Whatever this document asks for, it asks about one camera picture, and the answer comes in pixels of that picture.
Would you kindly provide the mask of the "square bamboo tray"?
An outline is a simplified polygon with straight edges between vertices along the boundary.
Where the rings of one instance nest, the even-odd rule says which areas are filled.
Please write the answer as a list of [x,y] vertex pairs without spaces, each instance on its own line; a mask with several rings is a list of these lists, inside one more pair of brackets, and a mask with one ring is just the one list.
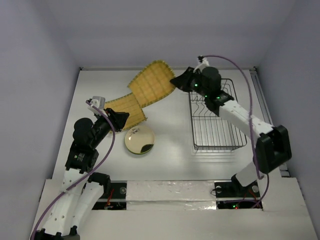
[[170,82],[175,77],[173,70],[163,60],[155,60],[143,68],[128,84],[138,104],[145,108],[168,95],[175,86]]

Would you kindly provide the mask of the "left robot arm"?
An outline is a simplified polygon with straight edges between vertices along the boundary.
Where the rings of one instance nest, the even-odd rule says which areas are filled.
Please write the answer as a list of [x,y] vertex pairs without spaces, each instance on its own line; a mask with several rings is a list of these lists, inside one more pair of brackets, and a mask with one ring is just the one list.
[[75,122],[59,195],[40,216],[32,240],[79,240],[97,200],[112,194],[110,176],[97,172],[101,165],[97,146],[108,133],[120,132],[130,114],[111,108],[91,109],[97,120],[84,117]]

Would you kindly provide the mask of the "oval bamboo tray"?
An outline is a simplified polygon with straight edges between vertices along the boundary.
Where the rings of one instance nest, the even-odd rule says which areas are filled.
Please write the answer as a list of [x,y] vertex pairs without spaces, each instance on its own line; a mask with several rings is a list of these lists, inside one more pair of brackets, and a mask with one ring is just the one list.
[[129,117],[123,127],[124,131],[129,130],[147,120],[142,107],[133,93],[105,102],[104,108],[111,108],[115,112],[129,113]]

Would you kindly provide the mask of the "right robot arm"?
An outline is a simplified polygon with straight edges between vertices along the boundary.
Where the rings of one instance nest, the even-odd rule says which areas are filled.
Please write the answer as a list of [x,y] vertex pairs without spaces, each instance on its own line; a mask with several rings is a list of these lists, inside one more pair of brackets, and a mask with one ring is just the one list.
[[170,80],[183,92],[195,92],[202,96],[208,110],[237,127],[251,141],[253,160],[236,173],[230,183],[235,196],[242,196],[251,183],[268,175],[292,158],[288,130],[262,121],[243,108],[234,97],[222,88],[222,77],[214,67],[187,70]]

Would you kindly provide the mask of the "cream plate with black mark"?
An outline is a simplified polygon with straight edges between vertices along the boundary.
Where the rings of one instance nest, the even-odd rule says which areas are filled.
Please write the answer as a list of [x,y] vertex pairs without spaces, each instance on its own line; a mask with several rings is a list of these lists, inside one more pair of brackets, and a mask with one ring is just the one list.
[[149,126],[137,125],[126,133],[124,143],[131,153],[142,155],[153,148],[155,144],[155,133]]

